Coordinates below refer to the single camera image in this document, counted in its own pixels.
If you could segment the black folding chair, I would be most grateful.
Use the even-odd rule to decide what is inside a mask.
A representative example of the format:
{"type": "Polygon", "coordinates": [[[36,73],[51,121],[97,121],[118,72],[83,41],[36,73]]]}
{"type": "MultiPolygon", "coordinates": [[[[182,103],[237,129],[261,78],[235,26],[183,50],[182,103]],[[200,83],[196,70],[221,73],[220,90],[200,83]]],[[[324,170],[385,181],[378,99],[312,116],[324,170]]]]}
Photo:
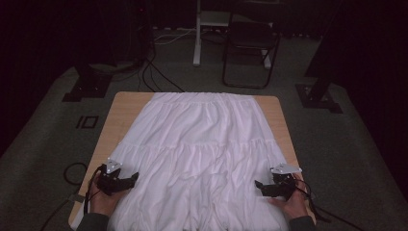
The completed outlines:
{"type": "Polygon", "coordinates": [[[250,21],[235,21],[234,16],[230,16],[222,56],[223,66],[221,80],[225,86],[260,90],[264,89],[270,83],[281,40],[281,26],[284,23],[285,17],[278,14],[264,18],[253,17],[250,21]],[[263,84],[245,85],[227,81],[226,70],[230,47],[260,51],[262,55],[261,64],[264,64],[269,57],[269,53],[272,53],[272,58],[269,60],[270,67],[268,70],[268,77],[263,84]]]}

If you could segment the white desk frame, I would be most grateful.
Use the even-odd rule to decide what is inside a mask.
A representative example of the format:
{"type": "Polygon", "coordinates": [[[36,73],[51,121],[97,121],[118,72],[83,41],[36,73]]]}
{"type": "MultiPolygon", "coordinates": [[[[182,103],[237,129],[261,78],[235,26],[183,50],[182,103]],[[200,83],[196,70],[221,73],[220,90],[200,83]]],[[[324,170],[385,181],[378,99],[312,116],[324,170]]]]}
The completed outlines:
{"type": "Polygon", "coordinates": [[[221,27],[226,28],[228,26],[228,21],[230,13],[219,12],[219,11],[204,11],[201,9],[201,1],[196,0],[196,14],[195,14],[195,43],[194,52],[192,58],[192,65],[195,67],[201,64],[201,36],[202,27],[221,27]]]}

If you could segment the white tiered skirt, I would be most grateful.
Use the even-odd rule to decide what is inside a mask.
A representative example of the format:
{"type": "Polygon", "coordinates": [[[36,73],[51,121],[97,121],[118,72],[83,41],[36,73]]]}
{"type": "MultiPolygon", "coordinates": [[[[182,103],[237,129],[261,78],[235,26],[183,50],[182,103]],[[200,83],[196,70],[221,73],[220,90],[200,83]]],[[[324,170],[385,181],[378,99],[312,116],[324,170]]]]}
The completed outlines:
{"type": "Polygon", "coordinates": [[[157,93],[111,157],[140,177],[107,231],[289,231],[255,186],[285,158],[249,95],[157,93]]]}

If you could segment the black stand with base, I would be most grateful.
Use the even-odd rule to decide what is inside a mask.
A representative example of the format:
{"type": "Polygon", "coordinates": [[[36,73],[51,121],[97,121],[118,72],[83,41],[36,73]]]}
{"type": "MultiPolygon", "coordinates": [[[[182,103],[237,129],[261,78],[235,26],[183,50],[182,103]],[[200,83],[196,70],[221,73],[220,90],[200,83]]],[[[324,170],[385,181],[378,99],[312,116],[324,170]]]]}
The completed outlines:
{"type": "Polygon", "coordinates": [[[88,64],[76,64],[78,79],[63,102],[80,102],[83,98],[104,98],[113,79],[112,74],[101,73],[88,64]]]}
{"type": "Polygon", "coordinates": [[[329,86],[336,77],[331,49],[334,47],[332,36],[324,36],[319,48],[311,60],[306,77],[316,77],[313,85],[296,84],[295,88],[301,104],[308,109],[326,109],[332,114],[341,114],[341,106],[334,101],[329,86]]]}

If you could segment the person's right hand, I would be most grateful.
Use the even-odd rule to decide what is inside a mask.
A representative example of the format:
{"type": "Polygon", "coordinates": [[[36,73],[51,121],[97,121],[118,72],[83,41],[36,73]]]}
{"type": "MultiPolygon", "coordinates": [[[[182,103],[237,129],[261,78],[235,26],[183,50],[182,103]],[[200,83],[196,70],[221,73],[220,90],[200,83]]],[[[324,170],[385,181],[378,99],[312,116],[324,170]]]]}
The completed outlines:
{"type": "Polygon", "coordinates": [[[295,174],[296,189],[287,201],[270,198],[268,203],[282,210],[288,219],[302,218],[308,216],[304,191],[306,185],[298,174],[295,174]]]}

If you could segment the grey tape strip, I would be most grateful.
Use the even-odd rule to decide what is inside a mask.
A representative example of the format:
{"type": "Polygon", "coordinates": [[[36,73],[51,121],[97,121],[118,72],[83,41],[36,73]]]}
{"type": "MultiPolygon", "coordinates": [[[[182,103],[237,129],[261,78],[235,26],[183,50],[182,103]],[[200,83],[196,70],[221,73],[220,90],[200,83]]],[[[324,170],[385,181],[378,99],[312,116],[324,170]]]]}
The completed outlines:
{"type": "Polygon", "coordinates": [[[79,195],[77,193],[71,194],[68,198],[67,198],[70,202],[79,202],[79,203],[83,203],[85,201],[85,197],[83,195],[79,195]]]}

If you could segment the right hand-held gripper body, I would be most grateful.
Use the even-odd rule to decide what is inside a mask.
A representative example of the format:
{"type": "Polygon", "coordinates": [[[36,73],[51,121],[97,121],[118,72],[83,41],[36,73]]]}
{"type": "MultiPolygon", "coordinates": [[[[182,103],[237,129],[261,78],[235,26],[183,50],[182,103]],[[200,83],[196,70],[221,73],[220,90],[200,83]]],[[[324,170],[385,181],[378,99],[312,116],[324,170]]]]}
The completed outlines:
{"type": "Polygon", "coordinates": [[[283,197],[288,200],[296,188],[293,175],[301,171],[302,169],[300,167],[294,167],[284,163],[272,167],[270,169],[271,184],[266,185],[270,197],[283,197]]]}

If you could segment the person's left hand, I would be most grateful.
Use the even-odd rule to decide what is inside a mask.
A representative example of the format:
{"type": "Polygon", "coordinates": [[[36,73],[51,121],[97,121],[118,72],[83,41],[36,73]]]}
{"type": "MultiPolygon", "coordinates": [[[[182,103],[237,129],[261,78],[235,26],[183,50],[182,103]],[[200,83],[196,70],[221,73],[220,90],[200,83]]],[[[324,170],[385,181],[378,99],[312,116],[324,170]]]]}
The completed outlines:
{"type": "Polygon", "coordinates": [[[105,193],[101,192],[97,188],[97,182],[99,180],[99,174],[96,174],[94,177],[92,183],[91,183],[91,188],[89,190],[90,193],[90,209],[89,211],[91,213],[95,214],[100,214],[104,215],[107,217],[110,217],[119,202],[119,200],[126,195],[128,192],[127,191],[122,191],[122,192],[115,192],[112,195],[106,195],[105,193]]]}

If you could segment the dark equipment tower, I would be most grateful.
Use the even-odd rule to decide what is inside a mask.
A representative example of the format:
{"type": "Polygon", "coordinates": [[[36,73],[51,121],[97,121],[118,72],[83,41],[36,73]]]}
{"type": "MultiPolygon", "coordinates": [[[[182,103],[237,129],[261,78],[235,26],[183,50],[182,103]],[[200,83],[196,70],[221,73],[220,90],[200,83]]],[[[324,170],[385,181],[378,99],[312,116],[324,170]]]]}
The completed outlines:
{"type": "Polygon", "coordinates": [[[151,0],[126,0],[125,3],[130,30],[126,60],[144,61],[153,40],[152,3],[151,0]]]}

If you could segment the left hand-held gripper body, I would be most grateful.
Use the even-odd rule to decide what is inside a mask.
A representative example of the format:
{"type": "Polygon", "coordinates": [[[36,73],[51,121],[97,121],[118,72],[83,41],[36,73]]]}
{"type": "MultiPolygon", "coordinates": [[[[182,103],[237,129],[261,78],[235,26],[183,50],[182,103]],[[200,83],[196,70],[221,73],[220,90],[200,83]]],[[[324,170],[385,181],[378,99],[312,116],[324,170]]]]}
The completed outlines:
{"type": "Polygon", "coordinates": [[[96,186],[106,195],[123,192],[130,188],[130,179],[120,179],[122,164],[108,159],[102,166],[96,186]]]}

